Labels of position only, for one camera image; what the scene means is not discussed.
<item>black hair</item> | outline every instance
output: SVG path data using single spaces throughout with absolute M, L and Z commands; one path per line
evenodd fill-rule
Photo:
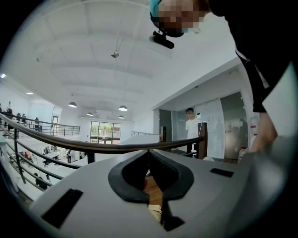
M 192 108 L 190 107 L 190 108 L 187 108 L 185 112 L 189 112 L 189 111 L 194 112 L 194 109 L 192 109 Z

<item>person in white shirt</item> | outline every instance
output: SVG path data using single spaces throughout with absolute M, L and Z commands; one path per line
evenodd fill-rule
M 188 130 L 187 139 L 196 138 L 199 136 L 197 124 L 201 122 L 200 119 L 196 118 L 194 109 L 188 108 L 186 111 L 187 121 L 185 123 L 185 129 Z

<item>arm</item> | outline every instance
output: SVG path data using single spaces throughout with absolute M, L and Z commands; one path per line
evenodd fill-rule
M 277 136 L 277 132 L 269 115 L 266 112 L 261 112 L 259 131 L 252 144 L 251 152 L 258 152 L 263 146 L 274 141 Z

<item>ceiling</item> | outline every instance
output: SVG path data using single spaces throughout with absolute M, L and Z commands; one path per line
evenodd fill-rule
M 60 0 L 23 27 L 36 60 L 85 108 L 133 110 L 172 52 L 149 41 L 149 0 Z M 118 45 L 119 57 L 111 54 Z

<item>ceiling light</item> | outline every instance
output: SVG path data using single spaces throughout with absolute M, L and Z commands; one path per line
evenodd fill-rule
M 127 111 L 127 110 L 128 110 L 127 107 L 124 105 L 120 106 L 119 108 L 119 111 Z
M 77 105 L 76 105 L 75 102 L 70 102 L 68 105 L 69 105 L 70 107 L 77 107 Z

